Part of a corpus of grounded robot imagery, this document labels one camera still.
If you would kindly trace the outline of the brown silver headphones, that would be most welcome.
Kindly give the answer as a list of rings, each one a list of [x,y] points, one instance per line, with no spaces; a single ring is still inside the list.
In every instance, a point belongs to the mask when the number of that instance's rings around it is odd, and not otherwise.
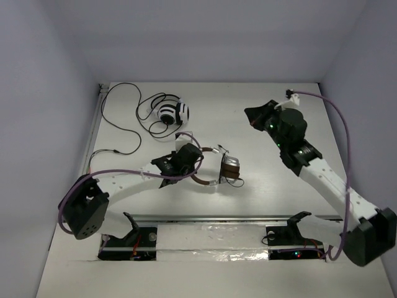
[[[236,188],[244,185],[244,179],[240,177],[240,162],[236,157],[230,156],[230,152],[225,147],[218,144],[217,147],[202,147],[201,151],[202,153],[220,154],[220,169],[218,178],[214,180],[202,180],[193,174],[191,179],[195,183],[202,186],[216,186],[226,183]]]

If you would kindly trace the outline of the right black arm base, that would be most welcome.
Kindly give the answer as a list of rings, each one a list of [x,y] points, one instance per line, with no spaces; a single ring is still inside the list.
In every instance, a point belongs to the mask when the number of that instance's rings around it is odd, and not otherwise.
[[[262,244],[269,247],[270,260],[325,260],[322,242],[304,238],[298,231],[297,223],[311,215],[310,212],[300,212],[287,220],[285,226],[266,227]]]

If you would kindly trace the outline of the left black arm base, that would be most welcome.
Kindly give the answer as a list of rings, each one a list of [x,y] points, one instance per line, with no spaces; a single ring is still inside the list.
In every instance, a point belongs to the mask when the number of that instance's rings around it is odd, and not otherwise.
[[[157,227],[139,227],[127,212],[131,230],[123,237],[105,235],[97,257],[101,261],[156,261]]]

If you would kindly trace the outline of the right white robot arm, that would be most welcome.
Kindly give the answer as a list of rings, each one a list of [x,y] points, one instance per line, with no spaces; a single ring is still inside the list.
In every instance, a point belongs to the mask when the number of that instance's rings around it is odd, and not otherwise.
[[[302,211],[287,221],[289,241],[300,244],[318,240],[337,248],[355,265],[364,267],[396,245],[396,214],[380,209],[353,190],[305,138],[303,114],[286,103],[273,100],[244,110],[254,129],[267,132],[280,150],[280,159],[309,184],[341,216],[342,222],[325,220]]]

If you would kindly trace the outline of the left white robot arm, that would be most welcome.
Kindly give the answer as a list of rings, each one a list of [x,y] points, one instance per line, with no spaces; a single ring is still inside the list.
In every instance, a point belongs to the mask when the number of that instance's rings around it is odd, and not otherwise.
[[[173,185],[192,176],[202,151],[191,143],[155,158],[139,170],[108,169],[85,174],[58,205],[58,223],[64,232],[83,240],[110,223],[110,205],[144,191]]]

